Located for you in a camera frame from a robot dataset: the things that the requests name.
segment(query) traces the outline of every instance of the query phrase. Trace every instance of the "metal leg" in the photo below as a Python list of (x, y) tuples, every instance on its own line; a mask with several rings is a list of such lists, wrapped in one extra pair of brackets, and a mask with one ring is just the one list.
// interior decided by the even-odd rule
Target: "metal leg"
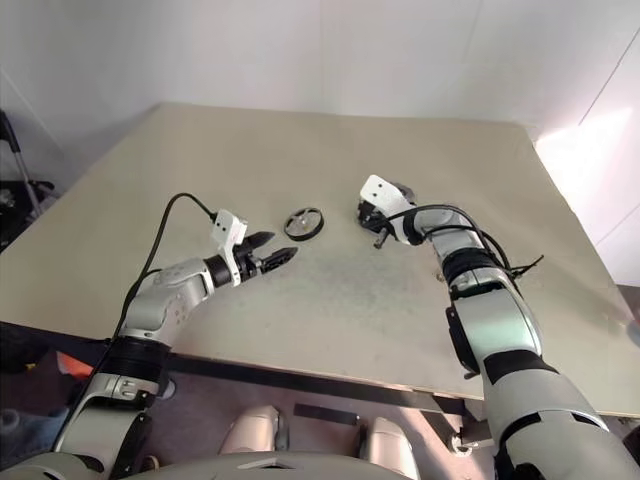
[(61, 197), (61, 195), (58, 192), (45, 187), (41, 183), (38, 183), (38, 185), (36, 185), (36, 188), (40, 190), (42, 193), (44, 193), (47, 197), (55, 198), (56, 200), (59, 200)]
[(24, 187), (27, 189), (27, 195), (29, 195), (29, 200), (31, 200), (31, 204), (33, 205), (33, 211), (36, 218), (42, 215), (42, 207), (40, 206), (40, 202), (38, 202), (38, 197), (36, 196), (36, 192), (33, 190), (33, 187), (29, 183), (29, 172), (27, 171), (27, 166), (24, 163), (24, 159), (22, 158), (22, 153), (15, 152), (13, 154), (16, 157), (16, 165), (18, 165), (18, 170), (20, 170), (20, 175), (22, 176), (22, 180), (24, 181)]
[(490, 447), (494, 444), (489, 431), (489, 422), (482, 420), (465, 421), (460, 432), (449, 438), (448, 447), (458, 457), (467, 457), (477, 448)]

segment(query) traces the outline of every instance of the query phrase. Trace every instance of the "table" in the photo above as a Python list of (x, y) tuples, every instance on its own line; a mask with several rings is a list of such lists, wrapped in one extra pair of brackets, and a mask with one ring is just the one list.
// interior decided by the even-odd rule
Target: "table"
[[(545, 260), (521, 281), (545, 360), (601, 413), (640, 416), (640, 347), (631, 312), (524, 129), (507, 123), (340, 117), (163, 104), (0, 256), (0, 320), (82, 337), (111, 335), (169, 197), (278, 233), (320, 208), (320, 235), (287, 266), (202, 305), (178, 353), (329, 378), (481, 398), (449, 340), (449, 300), (429, 246), (382, 250), (355, 222), (371, 173), (418, 203), (467, 210), (512, 264)], [(214, 252), (188, 201), (171, 214), (156, 265)]]

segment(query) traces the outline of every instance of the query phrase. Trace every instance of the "silver robot arm segment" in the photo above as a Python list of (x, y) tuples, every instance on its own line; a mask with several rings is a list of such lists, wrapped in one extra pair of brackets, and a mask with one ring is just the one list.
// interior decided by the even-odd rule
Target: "silver robot arm segment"
[(240, 285), (287, 263), (296, 248), (266, 258), (254, 249), (274, 237), (258, 232), (245, 238), (247, 224), (226, 210), (214, 216), (212, 238), (218, 255), (193, 258), (161, 270), (131, 300), (114, 341), (93, 371), (88, 386), (56, 439), (53, 452), (3, 473), (6, 478), (122, 478), (148, 434), (146, 410), (161, 393), (171, 348), (191, 313), (226, 284)]
[(358, 218), (378, 233), (378, 248), (382, 229), (408, 245), (431, 241), (449, 287), (454, 349), (472, 376), (482, 376), (498, 478), (640, 478), (584, 396), (542, 359), (538, 326), (514, 279), (478, 231), (457, 228), (471, 228), (469, 217), (447, 208), (416, 211), (403, 190), (371, 175)]

